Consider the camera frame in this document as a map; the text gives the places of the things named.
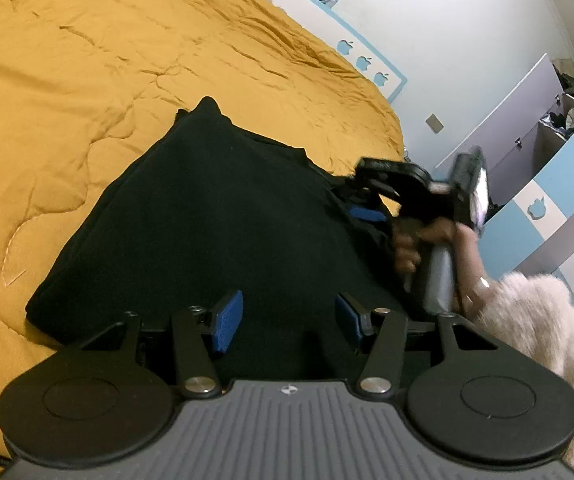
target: black cloth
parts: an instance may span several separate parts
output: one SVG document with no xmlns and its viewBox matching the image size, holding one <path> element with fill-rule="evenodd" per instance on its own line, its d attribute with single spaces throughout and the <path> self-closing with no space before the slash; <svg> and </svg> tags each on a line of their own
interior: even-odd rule
<svg viewBox="0 0 574 480">
<path fill-rule="evenodd" d="M 402 310 L 387 237 L 353 219 L 305 151 L 234 126 L 204 98 L 102 194 L 27 304 L 62 343 L 118 313 L 163 326 L 190 305 L 242 290 L 231 378 L 356 378 L 334 299 Z"/>
</svg>

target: black circular pad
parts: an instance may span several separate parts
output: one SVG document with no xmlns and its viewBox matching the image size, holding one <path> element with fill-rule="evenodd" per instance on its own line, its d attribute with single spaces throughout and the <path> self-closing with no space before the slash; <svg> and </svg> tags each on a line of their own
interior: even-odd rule
<svg viewBox="0 0 574 480">
<path fill-rule="evenodd" d="M 411 423 L 437 449 L 484 465 L 558 456 L 574 436 L 574 390 L 507 347 L 452 350 L 409 387 Z"/>
<path fill-rule="evenodd" d="M 63 349 L 7 385 L 0 428 L 30 462 L 85 468 L 154 440 L 173 413 L 169 386 L 119 352 Z"/>
<path fill-rule="evenodd" d="M 460 397 L 473 411 L 490 418 L 513 418 L 527 413 L 536 394 L 525 383 L 510 377 L 478 377 L 466 383 Z"/>
<path fill-rule="evenodd" d="M 43 401 L 52 415 L 69 420 L 89 420 L 116 405 L 118 388 L 102 379 L 76 377 L 50 386 Z"/>
</svg>

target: finger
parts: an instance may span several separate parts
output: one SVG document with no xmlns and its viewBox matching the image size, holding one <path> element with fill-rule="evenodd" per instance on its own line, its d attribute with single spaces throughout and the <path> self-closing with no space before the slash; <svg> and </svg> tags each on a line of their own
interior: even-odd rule
<svg viewBox="0 0 574 480">
<path fill-rule="evenodd" d="M 418 265 L 420 263 L 420 254 L 413 249 L 405 249 L 405 248 L 398 248 L 396 250 L 396 259 L 399 261 L 407 261 L 411 262 L 414 265 Z"/>
<path fill-rule="evenodd" d="M 416 266 L 409 260 L 400 260 L 396 262 L 396 272 L 398 274 L 413 274 L 416 272 Z"/>
<path fill-rule="evenodd" d="M 454 223 L 446 218 L 438 218 L 431 225 L 418 231 L 418 237 L 432 244 L 451 242 L 453 240 Z"/>
<path fill-rule="evenodd" d="M 414 238 L 410 235 L 395 235 L 394 245 L 396 248 L 412 249 L 415 245 Z"/>
</svg>

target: fuzzy sweater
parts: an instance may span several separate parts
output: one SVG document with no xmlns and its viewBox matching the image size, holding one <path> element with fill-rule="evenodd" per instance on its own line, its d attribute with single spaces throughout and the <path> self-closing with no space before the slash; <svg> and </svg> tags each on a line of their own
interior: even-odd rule
<svg viewBox="0 0 574 480">
<path fill-rule="evenodd" d="M 560 280 L 509 274 L 473 321 L 574 387 L 574 307 Z M 564 459 L 574 468 L 574 439 Z"/>
</svg>

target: bed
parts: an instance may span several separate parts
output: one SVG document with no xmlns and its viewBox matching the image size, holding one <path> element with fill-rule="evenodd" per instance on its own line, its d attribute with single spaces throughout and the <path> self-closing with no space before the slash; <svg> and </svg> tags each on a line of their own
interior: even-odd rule
<svg viewBox="0 0 574 480">
<path fill-rule="evenodd" d="M 0 0 L 0 392 L 54 351 L 24 307 L 58 252 L 205 95 L 335 174 L 403 151 L 376 86 L 265 0 Z"/>
</svg>

